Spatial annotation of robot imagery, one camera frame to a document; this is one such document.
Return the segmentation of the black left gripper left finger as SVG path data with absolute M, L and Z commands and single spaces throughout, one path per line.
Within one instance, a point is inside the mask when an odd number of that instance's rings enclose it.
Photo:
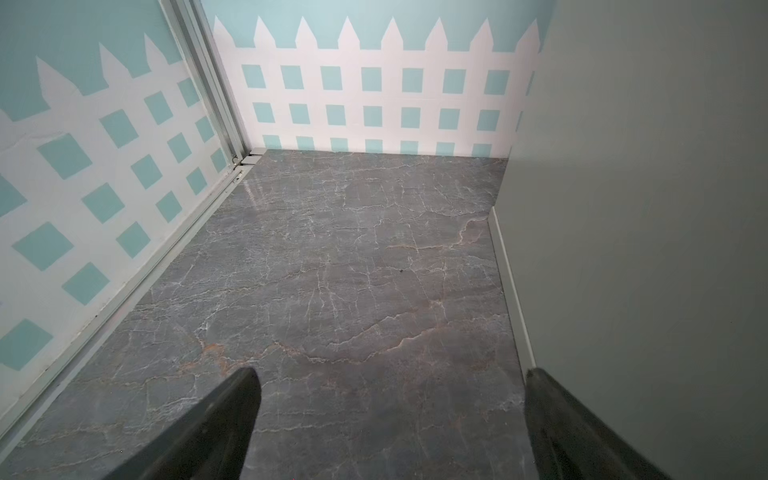
M 109 479 L 238 479 L 261 405 L 252 367 L 235 371 Z

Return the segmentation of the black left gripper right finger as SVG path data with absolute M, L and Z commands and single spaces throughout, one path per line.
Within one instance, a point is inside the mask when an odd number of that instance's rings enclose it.
M 541 479 L 666 479 L 542 368 L 525 375 L 524 415 Z

